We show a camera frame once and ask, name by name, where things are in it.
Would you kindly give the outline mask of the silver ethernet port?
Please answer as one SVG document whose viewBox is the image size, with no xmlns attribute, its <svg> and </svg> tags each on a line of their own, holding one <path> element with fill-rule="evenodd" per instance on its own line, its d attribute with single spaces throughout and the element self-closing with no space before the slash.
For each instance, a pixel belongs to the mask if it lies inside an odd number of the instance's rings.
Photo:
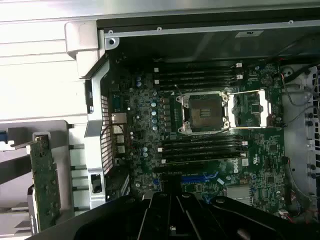
<svg viewBox="0 0 320 240">
<path fill-rule="evenodd" d="M 127 113 L 126 112 L 116 112 L 111 114 L 111 121 L 113 124 L 126 124 L 127 123 Z"/>
</svg>

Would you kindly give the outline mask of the silver drive cage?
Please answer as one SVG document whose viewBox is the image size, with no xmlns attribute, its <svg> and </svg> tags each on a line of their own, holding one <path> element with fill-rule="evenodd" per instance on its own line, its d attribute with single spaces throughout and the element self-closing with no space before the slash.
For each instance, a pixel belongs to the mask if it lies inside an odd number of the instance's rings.
<svg viewBox="0 0 320 240">
<path fill-rule="evenodd" d="M 282 91 L 284 154 L 299 194 L 320 200 L 320 70 L 313 66 Z"/>
</svg>

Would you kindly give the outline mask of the green motherboard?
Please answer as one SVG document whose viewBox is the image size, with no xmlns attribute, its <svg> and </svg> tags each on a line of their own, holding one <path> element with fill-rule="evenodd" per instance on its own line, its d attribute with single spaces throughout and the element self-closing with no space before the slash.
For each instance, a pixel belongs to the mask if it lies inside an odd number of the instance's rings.
<svg viewBox="0 0 320 240">
<path fill-rule="evenodd" d="M 231 66 L 243 75 L 239 85 L 224 88 L 160 90 L 154 87 L 154 68 L 191 66 Z M 276 64 L 249 67 L 243 60 L 164 63 L 161 61 L 115 60 L 107 75 L 106 90 L 110 101 L 110 120 L 102 130 L 113 147 L 114 163 L 125 165 L 130 175 L 130 191 L 137 197 L 160 190 L 152 180 L 160 175 L 213 175 L 205 183 L 181 184 L 182 191 L 209 202 L 226 196 L 228 186 L 248 185 L 250 206 L 278 214 L 285 206 L 285 154 L 283 106 L 280 69 Z M 182 126 L 180 94 L 191 92 L 225 92 L 228 95 L 229 130 L 215 134 L 185 135 Z M 127 123 L 113 124 L 112 113 L 126 113 Z M 248 141 L 243 149 L 246 158 L 161 164 L 157 152 L 162 141 L 184 138 L 239 135 Z"/>
</svg>

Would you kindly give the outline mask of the blue expansion slot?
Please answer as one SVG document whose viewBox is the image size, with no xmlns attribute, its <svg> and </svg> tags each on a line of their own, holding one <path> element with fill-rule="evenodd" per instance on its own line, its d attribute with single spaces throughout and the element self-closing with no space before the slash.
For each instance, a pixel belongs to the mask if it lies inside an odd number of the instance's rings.
<svg viewBox="0 0 320 240">
<path fill-rule="evenodd" d="M 165 187 L 170 184 L 197 184 L 208 183 L 217 178 L 217 174 L 195 174 L 195 175 L 160 175 L 152 180 L 157 186 Z"/>
</svg>

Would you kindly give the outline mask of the CPU socket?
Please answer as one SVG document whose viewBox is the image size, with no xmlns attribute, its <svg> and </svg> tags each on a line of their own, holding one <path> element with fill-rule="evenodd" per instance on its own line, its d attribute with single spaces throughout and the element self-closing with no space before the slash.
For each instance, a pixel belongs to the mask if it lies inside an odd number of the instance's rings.
<svg viewBox="0 0 320 240">
<path fill-rule="evenodd" d="M 223 91 L 181 93 L 175 98 L 181 105 L 180 134 L 210 135 L 231 128 L 228 114 L 229 97 Z"/>
</svg>

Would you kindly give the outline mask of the silver chipset heat sink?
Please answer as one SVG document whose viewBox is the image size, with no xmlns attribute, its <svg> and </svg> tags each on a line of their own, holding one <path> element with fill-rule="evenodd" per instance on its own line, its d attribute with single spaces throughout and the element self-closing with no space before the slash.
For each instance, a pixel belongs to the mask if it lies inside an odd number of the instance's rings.
<svg viewBox="0 0 320 240">
<path fill-rule="evenodd" d="M 248 185 L 228 186 L 226 196 L 246 205 L 251 204 L 251 193 Z"/>
</svg>

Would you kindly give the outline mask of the black RAM slot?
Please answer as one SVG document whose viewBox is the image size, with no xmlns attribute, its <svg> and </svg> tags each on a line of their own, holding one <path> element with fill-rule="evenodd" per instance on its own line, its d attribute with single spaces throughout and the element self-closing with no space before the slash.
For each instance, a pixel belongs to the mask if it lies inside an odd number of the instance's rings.
<svg viewBox="0 0 320 240">
<path fill-rule="evenodd" d="M 193 77 L 209 75 L 236 75 L 238 71 L 230 69 L 218 69 L 208 71 L 186 71 L 186 72 L 166 72 L 154 74 L 158 78 Z"/>
<path fill-rule="evenodd" d="M 162 158 L 160 163 L 162 165 L 172 165 L 172 164 L 186 164 L 186 163 L 201 163 L 201 162 L 211 162 L 211 161 L 226 161 L 246 158 L 246 153 L 232 153 L 227 155 L 217 155 L 217 156 L 187 156 L 187 157 L 174 157 Z"/>
<path fill-rule="evenodd" d="M 163 140 L 162 146 L 167 145 L 183 145 L 187 143 L 223 143 L 223 142 L 241 142 L 244 138 L 240 135 L 223 135 L 223 136 L 207 136 L 200 138 L 183 138 L 183 139 L 172 139 Z"/>
<path fill-rule="evenodd" d="M 191 67 L 154 67 L 153 68 L 153 73 L 169 73 L 169 72 L 203 72 L 203 71 L 213 71 L 213 70 L 233 70 L 233 69 L 240 69 L 242 68 L 244 65 L 241 62 L 238 62 L 234 65 L 230 65 L 230 66 L 219 66 L 219 65 L 215 65 L 215 66 L 204 66 L 204 67 L 200 67 L 200 66 L 191 66 Z"/>
<path fill-rule="evenodd" d="M 232 83 L 243 80 L 243 74 L 236 75 L 181 75 L 181 76 L 162 76 L 154 79 L 155 85 L 175 85 L 188 83 Z"/>
<path fill-rule="evenodd" d="M 234 87 L 240 84 L 239 81 L 216 81 L 216 82 L 187 82 L 187 83 L 168 83 L 154 84 L 156 89 L 161 91 L 173 90 L 178 87 L 180 90 L 190 90 L 190 89 L 211 89 L 218 88 L 223 89 L 227 87 Z"/>
<path fill-rule="evenodd" d="M 239 149 L 195 149 L 195 150 L 178 150 L 171 152 L 163 152 L 162 156 L 166 158 L 186 158 L 186 157 L 197 157 L 197 156 L 225 156 L 231 154 L 243 153 Z"/>
<path fill-rule="evenodd" d="M 228 139 L 226 141 L 195 141 L 195 142 L 175 142 L 164 144 L 157 148 L 158 153 L 169 153 L 179 151 L 213 151 L 213 150 L 234 150 L 243 149 L 248 146 L 248 141 L 236 141 Z"/>
</svg>

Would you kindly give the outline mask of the black and silver PC case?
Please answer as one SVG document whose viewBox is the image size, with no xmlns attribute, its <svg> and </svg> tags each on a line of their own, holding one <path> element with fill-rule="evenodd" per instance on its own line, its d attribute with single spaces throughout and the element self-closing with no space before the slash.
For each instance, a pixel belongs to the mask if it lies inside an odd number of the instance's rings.
<svg viewBox="0 0 320 240">
<path fill-rule="evenodd" d="M 111 120 L 107 76 L 111 63 L 158 61 L 193 63 L 242 60 L 250 68 L 275 64 L 280 71 L 281 101 L 286 84 L 311 67 L 320 70 L 320 7 L 239 13 L 204 13 L 100 19 L 84 37 L 97 37 L 103 55 L 85 75 L 88 123 L 84 155 L 91 208 L 131 193 L 125 165 L 115 164 L 113 146 L 102 131 Z M 283 133 L 285 130 L 283 110 Z M 320 200 L 297 192 L 290 159 L 283 156 L 284 208 L 270 215 L 285 221 L 285 240 L 320 240 Z"/>
</svg>

